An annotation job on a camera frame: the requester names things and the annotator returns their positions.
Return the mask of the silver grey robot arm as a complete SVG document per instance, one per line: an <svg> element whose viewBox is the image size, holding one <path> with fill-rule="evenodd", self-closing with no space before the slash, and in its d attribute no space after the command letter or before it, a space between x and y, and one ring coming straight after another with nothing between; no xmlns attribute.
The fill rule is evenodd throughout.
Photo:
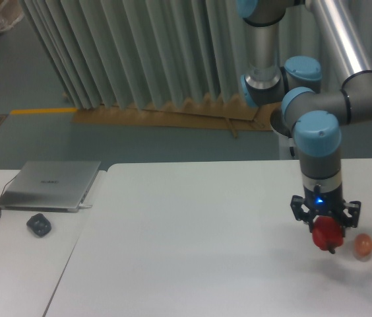
<svg viewBox="0 0 372 317"><path fill-rule="evenodd" d="M280 123L294 140L303 178L303 196L293 196L296 220L315 231L315 221L330 219L344 236L357 227L359 201L345 201L342 193L340 128L372 121L372 62L361 43L343 1L304 1L315 17L332 58L340 90L321 92L319 62L306 56L278 64L278 27L297 1L238 1L245 24L250 67L241 79L247 104L281 104Z"/></svg>

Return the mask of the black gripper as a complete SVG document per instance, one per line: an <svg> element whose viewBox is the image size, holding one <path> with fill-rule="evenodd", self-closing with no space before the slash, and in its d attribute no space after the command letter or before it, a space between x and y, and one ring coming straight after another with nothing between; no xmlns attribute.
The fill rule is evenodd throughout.
<svg viewBox="0 0 372 317"><path fill-rule="evenodd" d="M342 185L330 192L314 192L306 187L305 198L293 195L290 207L297 221L304 222L309 231L314 228L314 219L318 215L333 217L338 221L342 237L348 229L357 228L361 213L360 201L344 201Z"/></svg>

